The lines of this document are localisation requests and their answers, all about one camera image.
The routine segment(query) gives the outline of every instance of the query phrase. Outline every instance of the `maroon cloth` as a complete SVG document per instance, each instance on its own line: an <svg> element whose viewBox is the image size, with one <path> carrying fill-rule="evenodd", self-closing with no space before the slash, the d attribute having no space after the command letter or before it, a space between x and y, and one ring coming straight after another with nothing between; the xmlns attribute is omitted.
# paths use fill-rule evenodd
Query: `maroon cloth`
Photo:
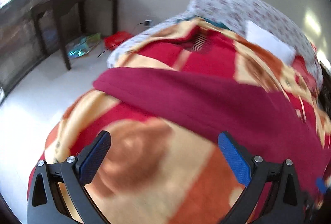
<svg viewBox="0 0 331 224"><path fill-rule="evenodd" d="M215 143L229 131L252 155L278 163L290 158L302 190L317 194L315 181L329 153L281 92L214 76L127 67L108 69L93 86Z"/></svg>

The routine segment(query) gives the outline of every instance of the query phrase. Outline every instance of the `orange patterned blanket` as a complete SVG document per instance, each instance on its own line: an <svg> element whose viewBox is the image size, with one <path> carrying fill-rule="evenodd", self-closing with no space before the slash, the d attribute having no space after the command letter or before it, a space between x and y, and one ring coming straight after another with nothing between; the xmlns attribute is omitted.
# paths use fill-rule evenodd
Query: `orange patterned blanket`
<svg viewBox="0 0 331 224"><path fill-rule="evenodd" d="M116 67L120 66L190 72L279 92L314 135L313 146L329 152L330 119L317 108L300 74L237 34L200 18L182 21L137 44L118 59ZM244 186L217 145L193 129L93 89L67 109L48 136L42 159L62 162L107 130L112 146L85 187L112 224L214 224ZM81 221L63 184L60 188L72 217Z"/></svg>

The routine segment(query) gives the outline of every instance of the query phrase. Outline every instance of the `dark wooden table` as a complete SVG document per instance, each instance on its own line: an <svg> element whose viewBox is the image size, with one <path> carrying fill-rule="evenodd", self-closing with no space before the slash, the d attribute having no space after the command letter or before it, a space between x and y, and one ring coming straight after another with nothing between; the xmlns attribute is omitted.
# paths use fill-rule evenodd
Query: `dark wooden table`
<svg viewBox="0 0 331 224"><path fill-rule="evenodd" d="M114 34L118 31L118 0L110 0L110 1L113 1L113 34ZM49 53L47 51L45 41L42 37L39 20L44 16L47 10L53 11L55 26L59 35L60 50L62 52L63 60L68 70L71 69L71 65L66 50L64 35L62 32L61 17L67 14L75 4L78 4L80 29L82 33L86 33L84 2L85 0L49 0L47 2L43 2L33 6L30 10L31 17L34 22L34 28L36 31L37 39L39 41L40 49L46 57L49 56Z"/></svg>

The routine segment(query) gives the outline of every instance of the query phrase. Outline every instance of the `bed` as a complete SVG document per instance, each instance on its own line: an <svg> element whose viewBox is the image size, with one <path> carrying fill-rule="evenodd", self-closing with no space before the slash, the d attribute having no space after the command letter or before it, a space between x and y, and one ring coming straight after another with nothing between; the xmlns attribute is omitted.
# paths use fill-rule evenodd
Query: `bed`
<svg viewBox="0 0 331 224"><path fill-rule="evenodd" d="M310 80L311 75L315 80L317 89L322 88L322 70L310 41L287 16L261 0L191 0L184 13L169 18L120 45L107 59L108 68L112 68L116 59L138 42L145 40L161 29L176 24L179 20L194 16L200 16L209 22L214 22L214 25L225 25L243 37L245 36L246 21L253 21L279 40L292 46L298 56L294 61L294 68L302 74L306 82Z"/></svg>
<svg viewBox="0 0 331 224"><path fill-rule="evenodd" d="M225 14L222 21L234 27ZM221 220L245 188L217 146L222 131L266 161L290 158L301 188L318 198L315 181L329 176L331 157L331 122L317 107L318 83L310 89L300 72L220 27L222 21L189 8L128 40L49 134L41 159L57 163L101 130L111 133L112 146L85 186L111 223ZM306 65L314 61L313 54L301 56ZM267 195L268 188L251 220Z"/></svg>

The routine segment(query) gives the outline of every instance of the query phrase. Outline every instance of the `white pillow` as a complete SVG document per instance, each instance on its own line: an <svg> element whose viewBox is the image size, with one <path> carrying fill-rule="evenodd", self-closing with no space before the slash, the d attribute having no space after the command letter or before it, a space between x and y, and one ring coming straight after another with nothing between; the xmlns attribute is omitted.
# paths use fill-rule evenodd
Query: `white pillow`
<svg viewBox="0 0 331 224"><path fill-rule="evenodd" d="M293 47L280 41L268 31L260 28L252 21L246 22L246 40L270 51L285 64L292 65L296 51Z"/></svg>

